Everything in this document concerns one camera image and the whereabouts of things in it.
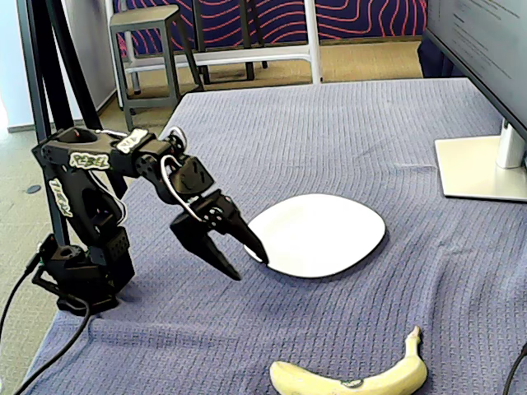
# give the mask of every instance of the wall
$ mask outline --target wall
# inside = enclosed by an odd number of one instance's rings
[[[208,46],[240,45],[240,13],[237,0],[199,0],[201,2],[205,41]],[[255,0],[265,42],[284,43],[306,40],[302,0]],[[114,8],[119,9],[119,0]],[[356,37],[420,35],[426,24],[426,0],[315,0],[319,37],[340,40]],[[192,33],[192,0],[127,0],[128,9],[178,4],[189,38]],[[248,10],[251,2],[247,1]],[[250,31],[256,41],[252,14]],[[181,49],[175,29],[175,49]],[[133,33],[138,53],[156,53],[161,47],[159,32],[141,30]]]
[[[111,66],[110,44],[105,23],[105,0],[63,0],[68,18],[74,21],[73,42],[81,60],[82,70],[96,107],[100,107],[115,90]],[[30,94],[27,86],[26,65],[22,53],[16,0],[3,0],[0,12],[0,95],[7,111],[8,127],[33,123]],[[73,96],[64,71],[62,73],[72,115],[81,119],[81,112]]]
[[[82,72],[96,107],[115,92],[105,0],[62,0]]]

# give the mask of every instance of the banana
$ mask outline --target banana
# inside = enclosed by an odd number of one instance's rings
[[[417,353],[421,329],[406,338],[404,358],[391,369],[367,379],[329,379],[296,365],[276,361],[270,368],[271,382],[281,395],[409,395],[427,379],[427,367]]]

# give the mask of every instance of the gray stool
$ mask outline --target gray stool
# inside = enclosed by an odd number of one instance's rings
[[[181,101],[180,87],[178,85],[177,72],[175,70],[174,53],[172,51],[170,27],[172,22],[178,27],[184,53],[189,61],[190,71],[194,82],[198,85],[195,90],[203,90],[203,84],[199,78],[198,67],[192,55],[187,32],[180,16],[180,8],[176,5],[146,7],[135,10],[119,12],[112,16],[110,20],[110,33],[112,35],[115,59],[117,60],[117,74],[119,76],[119,87],[123,92],[124,117],[128,130],[133,130],[132,110],[151,107],[172,107]],[[131,99],[127,93],[126,76],[124,75],[123,60],[119,51],[117,34],[123,31],[139,29],[159,29],[161,34],[161,44],[163,46],[163,58],[165,59],[166,80],[168,81],[169,96],[156,97],[153,99]]]

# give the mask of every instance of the wavy pattern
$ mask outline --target wavy pattern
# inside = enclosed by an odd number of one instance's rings
[[[237,46],[242,43],[240,11],[237,0],[199,0],[203,13],[205,43],[209,47]],[[263,37],[266,43],[306,41],[304,3],[299,0],[256,0]],[[192,0],[127,0],[128,9],[177,4],[183,22],[194,42]],[[119,0],[114,0],[119,11]],[[247,3],[252,16],[250,3]],[[427,23],[427,0],[319,0],[316,4],[321,40],[356,37],[420,35]],[[250,34],[256,41],[254,21]],[[182,49],[175,26],[172,29],[174,49]],[[136,54],[161,51],[157,30],[139,30],[132,34]],[[119,47],[126,53],[121,36]]]

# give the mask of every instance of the monitor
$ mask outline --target monitor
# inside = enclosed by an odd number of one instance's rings
[[[527,2],[428,0],[427,17],[425,34],[504,117],[499,136],[436,141],[443,192],[527,201]]]

